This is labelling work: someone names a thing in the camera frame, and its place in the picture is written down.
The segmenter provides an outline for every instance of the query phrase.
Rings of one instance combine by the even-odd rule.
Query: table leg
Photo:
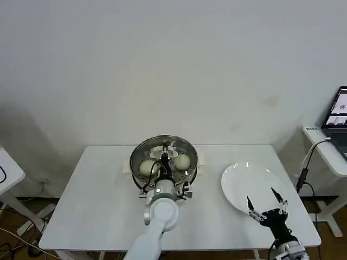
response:
[[[104,260],[105,257],[105,251],[100,252],[99,260]]]
[[[333,214],[347,204],[347,192],[340,195],[328,206],[323,201],[317,201],[320,213],[317,214],[318,222],[326,222],[335,237],[341,237],[342,232],[338,227]],[[315,214],[310,213],[312,221],[315,221]]]
[[[15,196],[6,192],[0,195],[0,200],[13,207],[20,214],[28,217],[34,224],[42,230],[44,227],[44,222],[34,213],[32,213],[27,207],[25,207]]]
[[[260,260],[260,256],[259,256],[258,250],[257,250],[257,249],[254,249],[254,250],[253,250],[253,253],[254,253],[255,260]]]

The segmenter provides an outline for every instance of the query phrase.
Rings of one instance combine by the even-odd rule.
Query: cable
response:
[[[309,173],[309,164],[310,164],[310,161],[311,161],[311,158],[312,158],[312,155],[313,155],[313,152],[314,152],[314,149],[319,145],[321,144],[322,142],[330,142],[331,141],[331,138],[328,137],[328,138],[324,138],[323,140],[313,144],[309,150],[309,152],[307,153],[307,155],[305,156],[304,160],[303,160],[303,163],[301,164],[301,167],[300,167],[300,170],[301,170],[301,174],[300,174],[300,177],[298,179],[298,182],[296,184],[296,189],[297,189],[297,192],[299,193],[299,191],[301,190],[301,188],[303,187],[304,185],[304,182],[306,180],[306,177],[307,177],[307,174]],[[309,157],[307,163],[306,163],[306,166],[303,168],[303,166],[305,165],[305,162],[306,162],[306,159],[307,157]]]
[[[43,194],[45,183],[41,183],[41,185],[42,185],[41,191],[37,195],[32,196],[30,199],[20,199],[19,201],[20,202],[29,202],[29,201],[37,198],[37,197],[40,197]]]
[[[317,201],[316,194],[315,194],[315,192],[314,192],[313,186],[312,186],[310,183],[306,182],[306,181],[304,182],[304,184],[307,184],[307,185],[311,188],[312,194],[313,194],[313,199],[314,199],[314,201]],[[314,213],[314,218],[315,218],[315,221],[316,221],[315,227],[316,227],[316,230],[317,230],[317,232],[318,232],[318,234],[319,234],[318,226],[317,226],[317,223],[318,223],[318,222],[317,222],[317,212]],[[322,260],[322,257],[321,257],[321,255],[320,255],[320,245],[319,245],[317,248],[318,248],[319,260]]]
[[[142,191],[143,191],[143,192],[145,191],[145,189],[147,188],[147,186],[148,186],[149,183],[151,182],[152,172],[153,172],[154,166],[155,166],[156,164],[162,164],[162,163],[161,163],[160,160],[156,160],[156,161],[154,162],[154,164],[152,165],[152,167],[151,167],[151,172],[150,172],[150,176],[149,176],[149,178],[148,178],[148,181],[147,181],[147,183],[142,187]]]
[[[38,249],[38,250],[40,250],[40,251],[42,251],[42,252],[44,252],[44,253],[48,254],[49,256],[52,256],[52,257],[57,258],[57,259],[61,259],[61,258],[60,258],[60,257],[58,257],[58,256],[54,256],[54,255],[52,255],[52,254],[50,254],[50,253],[48,253],[48,252],[46,252],[46,251],[44,251],[44,250],[40,249],[39,247],[34,246],[34,245],[32,245],[32,244],[28,243],[27,241],[25,241],[25,240],[24,240],[24,239],[22,239],[21,237],[19,237],[19,236],[17,236],[17,235],[15,235],[15,234],[13,234],[12,232],[10,232],[10,231],[8,231],[8,230],[6,230],[6,229],[3,229],[3,228],[1,228],[1,227],[0,227],[0,230],[5,231],[5,232],[7,232],[8,234],[13,235],[14,237],[16,237],[16,238],[20,239],[21,241],[23,241],[23,242],[24,242],[24,243],[26,243],[27,245],[30,245],[30,246],[32,246],[33,248],[36,248],[36,249]]]
[[[2,180],[0,180],[0,184],[3,183],[4,181],[6,181],[7,179],[7,175],[6,175],[6,172],[5,170],[3,169],[3,167],[0,166],[0,169],[2,171],[2,173],[4,174],[4,178]]]
[[[308,168],[308,166],[309,166],[309,164],[310,164],[310,161],[311,161],[311,158],[312,158],[314,149],[315,149],[319,144],[321,144],[322,142],[330,142],[330,141],[331,141],[331,138],[328,137],[328,139],[324,139],[324,140],[322,140],[322,141],[316,143],[316,144],[313,146],[312,152],[311,152],[310,157],[309,157],[309,160],[307,161],[307,164],[306,164],[306,169]]]
[[[277,242],[277,239],[275,239],[275,241],[272,243],[272,245],[269,248],[269,252],[267,253],[267,260],[270,260],[270,253],[273,249],[273,247],[275,246],[275,243]]]
[[[23,215],[23,214],[21,214],[21,213],[19,213],[19,212],[17,212],[17,211],[11,210],[11,209],[0,209],[0,210],[9,211],[9,212],[12,212],[12,213],[14,213],[14,214],[20,215],[20,216],[22,216],[23,218],[25,218],[26,220],[28,220],[28,221],[30,221],[30,222],[32,223],[32,225],[33,225],[34,228],[35,228],[35,233],[34,233],[34,235],[33,235],[28,241],[30,241],[30,240],[32,240],[32,239],[34,238],[34,236],[36,235],[36,230],[38,230],[38,231],[41,233],[41,235],[42,235],[42,232],[43,232],[44,227],[45,227],[45,225],[46,225],[45,222],[44,222],[44,226],[43,226],[42,231],[41,231],[41,230],[35,225],[35,223],[34,223],[30,218],[28,218],[27,216],[25,216],[25,215]],[[29,230],[29,227],[24,231],[24,233],[23,233],[22,236],[24,236],[25,233]],[[16,253],[16,251],[18,251],[18,249],[21,249],[21,248],[23,248],[23,247],[26,246],[26,244],[25,244],[25,245],[21,245],[21,246],[17,246],[17,245],[16,245],[14,248],[12,248],[11,250],[8,250],[7,253],[1,255],[1,256],[0,256],[0,259],[3,260],[3,259],[5,259],[5,258],[7,258],[7,257],[5,257],[5,258],[3,258],[3,257],[6,256],[8,253],[12,253],[12,255],[13,255],[13,257],[14,257],[14,254]]]

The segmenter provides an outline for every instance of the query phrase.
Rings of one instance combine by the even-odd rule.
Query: wooden floor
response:
[[[30,208],[34,212],[39,212],[46,205],[51,203],[51,199],[47,200],[33,200],[24,202],[25,205]],[[317,210],[314,202],[305,201],[305,206],[308,212],[315,212]],[[335,219],[338,222],[344,237],[335,238],[330,232],[328,226],[325,223],[318,223],[318,230],[322,237],[322,245],[321,245],[321,255],[322,260],[346,260],[347,259],[347,207],[342,208],[335,214]],[[11,232],[16,232],[16,229],[25,223],[25,219],[21,216],[13,214],[11,212],[4,211],[0,215],[0,227],[3,229],[7,229]],[[1,231],[0,230],[0,244],[9,243],[12,247],[14,247],[18,239]],[[24,239],[29,239],[34,235],[34,231],[31,230],[28,232]],[[1,250],[8,250],[6,246],[0,248]],[[18,253],[14,255],[15,260],[27,260],[27,259],[44,259],[44,255],[41,255],[37,258],[30,258],[27,254],[28,247],[23,247]],[[311,260],[319,260],[318,250],[317,248],[308,248],[307,252],[309,253]],[[0,251],[0,260],[11,259],[11,254],[7,254],[4,257],[1,257],[6,252]],[[262,259],[266,259],[267,250],[261,250],[260,256]],[[95,259],[98,259],[98,253],[92,253],[95,256]],[[118,260],[119,253],[118,252],[108,252],[105,255],[105,260]],[[56,258],[47,256],[48,260],[54,260]],[[207,252],[167,252],[160,259],[164,260],[173,260],[173,259],[220,259],[220,260],[232,260],[232,259],[254,259],[253,252],[251,251],[207,251]]]

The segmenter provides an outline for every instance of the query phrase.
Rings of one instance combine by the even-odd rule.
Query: laptop screen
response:
[[[324,126],[329,128],[347,128],[347,87],[340,87]]]

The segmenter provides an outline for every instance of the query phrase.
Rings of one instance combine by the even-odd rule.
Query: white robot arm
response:
[[[163,232],[172,230],[178,219],[178,206],[169,198],[159,198],[150,208],[151,222],[137,237],[124,260],[157,260],[162,252]]]

